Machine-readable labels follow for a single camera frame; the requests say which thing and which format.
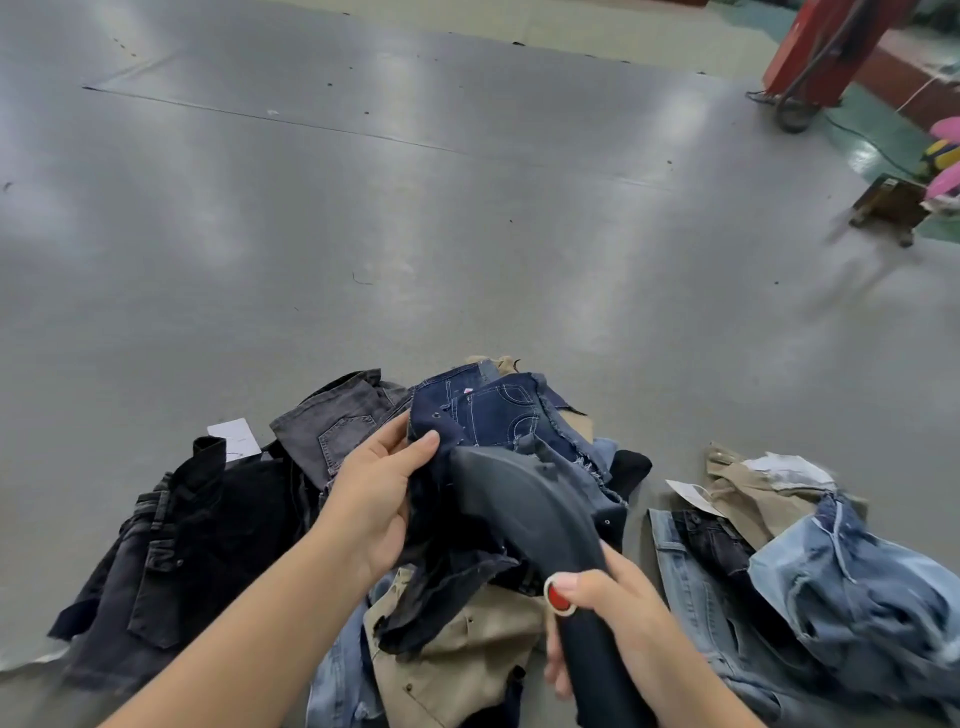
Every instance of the cable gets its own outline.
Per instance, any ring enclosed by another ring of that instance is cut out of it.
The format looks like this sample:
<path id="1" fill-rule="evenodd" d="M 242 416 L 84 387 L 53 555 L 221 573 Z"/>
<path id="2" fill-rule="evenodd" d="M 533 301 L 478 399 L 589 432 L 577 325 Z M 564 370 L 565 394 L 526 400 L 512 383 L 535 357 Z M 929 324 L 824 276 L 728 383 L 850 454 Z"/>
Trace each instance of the cable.
<path id="1" fill-rule="evenodd" d="M 909 169 L 907 169 L 906 167 L 904 167 L 902 164 L 898 163 L 896 160 L 894 160 L 892 157 L 890 157 L 890 155 L 888 155 L 886 152 L 884 152 L 882 149 L 880 149 L 880 146 L 879 146 L 875 141 L 873 141 L 870 137 L 868 137 L 866 134 L 864 134 L 863 132 L 858 132 L 856 129 L 851 129 L 850 127 L 845 127 L 843 124 L 841 124 L 841 123 L 838 122 L 838 121 L 834 121 L 832 118 L 830 118 L 830 115 L 829 115 L 827 112 L 825 112 L 825 111 L 824 111 L 823 116 L 824 116 L 825 119 L 827 119 L 827 121 L 829 122 L 829 124 L 831 124 L 832 126 L 836 127 L 837 129 L 842 130 L 842 131 L 847 132 L 847 133 L 851 133 L 851 134 L 853 134 L 854 136 L 859 136 L 861 139 L 863 139 L 865 142 L 867 142 L 870 146 L 872 146 L 872 147 L 876 150 L 876 153 L 877 153 L 877 154 L 879 154 L 881 157 L 883 157 L 883 158 L 886 159 L 888 162 L 890 162 L 890 164 L 892 164 L 894 167 L 896 167 L 900 172 L 902 172 L 904 175 L 906 175 L 907 177 L 909 177 L 911 180 L 916 180 L 916 179 L 917 179 L 917 174 L 916 174 L 916 172 L 910 171 Z"/>
<path id="2" fill-rule="evenodd" d="M 774 96 L 769 96 L 766 91 L 747 91 L 744 95 L 745 95 L 748 99 L 750 99 L 751 101 L 753 101 L 753 102 L 756 103 L 756 104 L 764 104 L 764 105 L 766 105 L 766 106 L 773 106 L 773 105 L 777 102 L 776 97 L 774 97 Z M 843 124 L 841 124 L 840 122 L 834 121 L 833 118 L 832 118 L 832 117 L 829 115 L 829 113 L 827 113 L 826 111 L 824 111 L 823 116 L 824 116 L 825 119 L 827 119 L 827 121 L 828 121 L 829 124 L 831 124 L 832 126 L 836 127 L 837 129 L 839 129 L 839 130 L 841 130 L 841 131 L 844 131 L 844 132 L 847 132 L 847 133 L 851 133 L 851 134 L 853 134 L 854 136 L 859 136 L 861 139 L 863 139 L 865 142 L 867 142 L 870 146 L 872 146 L 872 147 L 876 150 L 876 153 L 877 153 L 877 154 L 879 154 L 881 157 L 883 157 L 884 159 L 886 159 L 886 160 L 887 160 L 891 165 L 893 165 L 899 172 L 902 172 L 904 175 L 906 175 L 907 177 L 909 177 L 911 180 L 914 180 L 914 181 L 917 181 L 917 182 L 920 180 L 920 178 L 917 176 L 916 171 L 911 171 L 911 170 L 907 169 L 907 168 L 904 167 L 902 164 L 900 164 L 899 162 L 897 162 L 895 159 L 893 159 L 892 157 L 890 157 L 890 155 L 888 155 L 886 152 L 884 152 L 884 151 L 880 148 L 880 145 L 879 145 L 879 144 L 877 144 L 875 141 L 873 141 L 870 137 L 868 137 L 868 136 L 867 136 L 866 134 L 864 134 L 863 132 L 859 132 L 859 131 L 857 131 L 856 129 L 851 129 L 850 127 L 845 127 L 845 126 L 844 126 Z"/>
<path id="3" fill-rule="evenodd" d="M 806 129 L 809 126 L 809 121 L 806 124 L 794 125 L 791 124 L 786 119 L 787 103 L 793 98 L 793 95 L 797 92 L 797 89 L 806 81 L 806 79 L 817 69 L 817 66 L 820 65 L 820 61 L 825 59 L 828 54 L 832 53 L 836 48 L 840 46 L 843 42 L 844 36 L 847 34 L 847 31 L 853 27 L 859 17 L 861 11 L 870 8 L 871 0 L 855 0 L 853 5 L 850 8 L 850 11 L 847 13 L 847 17 L 843 19 L 843 22 L 840 23 L 840 27 L 837 28 L 836 33 L 833 34 L 833 37 L 824 43 L 823 47 L 813 56 L 810 60 L 810 63 L 806 65 L 806 68 L 797 74 L 797 77 L 790 82 L 790 85 L 786 90 L 780 95 L 777 99 L 777 102 L 774 104 L 774 120 L 777 122 L 777 126 L 783 129 L 787 133 L 799 133 Z"/>

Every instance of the light blue jeans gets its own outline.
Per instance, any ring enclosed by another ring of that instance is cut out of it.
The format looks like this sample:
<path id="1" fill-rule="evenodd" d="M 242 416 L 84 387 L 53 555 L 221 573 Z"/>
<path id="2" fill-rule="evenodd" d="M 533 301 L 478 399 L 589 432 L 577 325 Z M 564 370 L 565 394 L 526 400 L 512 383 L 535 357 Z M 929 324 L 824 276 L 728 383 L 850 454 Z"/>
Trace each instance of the light blue jeans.
<path id="1" fill-rule="evenodd" d="M 383 715 L 376 683 L 364 672 L 361 640 L 366 639 L 364 615 L 371 604 L 387 593 L 395 575 L 390 572 L 374 585 L 317 667 L 306 705 L 307 728 L 350 728 Z"/>
<path id="2" fill-rule="evenodd" d="M 736 594 L 686 550 L 673 516 L 650 511 L 660 576 L 670 611 L 727 686 L 772 728 L 850 725 L 874 700 L 852 702 L 797 644 L 774 650 L 751 626 Z M 904 714 L 907 722 L 913 716 Z"/>
<path id="3" fill-rule="evenodd" d="M 750 559 L 756 590 L 845 688 L 960 700 L 960 577 L 824 496 Z"/>

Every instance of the red machine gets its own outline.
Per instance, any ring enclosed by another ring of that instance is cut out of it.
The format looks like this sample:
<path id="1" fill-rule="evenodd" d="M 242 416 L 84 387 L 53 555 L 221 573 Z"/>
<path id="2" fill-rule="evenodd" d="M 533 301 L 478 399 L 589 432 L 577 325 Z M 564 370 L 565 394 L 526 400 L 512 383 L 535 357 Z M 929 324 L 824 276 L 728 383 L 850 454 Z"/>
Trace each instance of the red machine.
<path id="1" fill-rule="evenodd" d="M 785 132 L 806 129 L 823 107 L 835 107 L 880 37 L 914 0 L 806 0 L 751 95 L 773 104 Z"/>

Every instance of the button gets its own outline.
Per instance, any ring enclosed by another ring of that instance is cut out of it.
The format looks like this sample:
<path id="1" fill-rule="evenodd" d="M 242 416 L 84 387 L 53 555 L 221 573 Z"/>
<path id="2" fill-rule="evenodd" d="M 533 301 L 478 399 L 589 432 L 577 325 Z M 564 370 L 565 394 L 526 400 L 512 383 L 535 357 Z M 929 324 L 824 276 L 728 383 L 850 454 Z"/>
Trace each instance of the button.
<path id="1" fill-rule="evenodd" d="M 558 617 L 569 617 L 577 611 L 576 606 L 565 599 L 553 586 L 553 576 L 548 577 L 543 583 L 543 595 L 550 609 Z"/>

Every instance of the wheel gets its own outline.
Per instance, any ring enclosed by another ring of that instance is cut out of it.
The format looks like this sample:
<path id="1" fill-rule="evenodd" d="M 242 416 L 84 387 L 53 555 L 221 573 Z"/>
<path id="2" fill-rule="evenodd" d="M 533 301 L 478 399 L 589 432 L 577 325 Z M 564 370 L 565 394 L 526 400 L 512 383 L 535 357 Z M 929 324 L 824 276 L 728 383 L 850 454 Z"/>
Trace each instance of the wheel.
<path id="1" fill-rule="evenodd" d="M 819 106 L 803 99 L 780 99 L 774 109 L 774 121 L 787 133 L 800 133 L 809 128 L 818 113 Z"/>

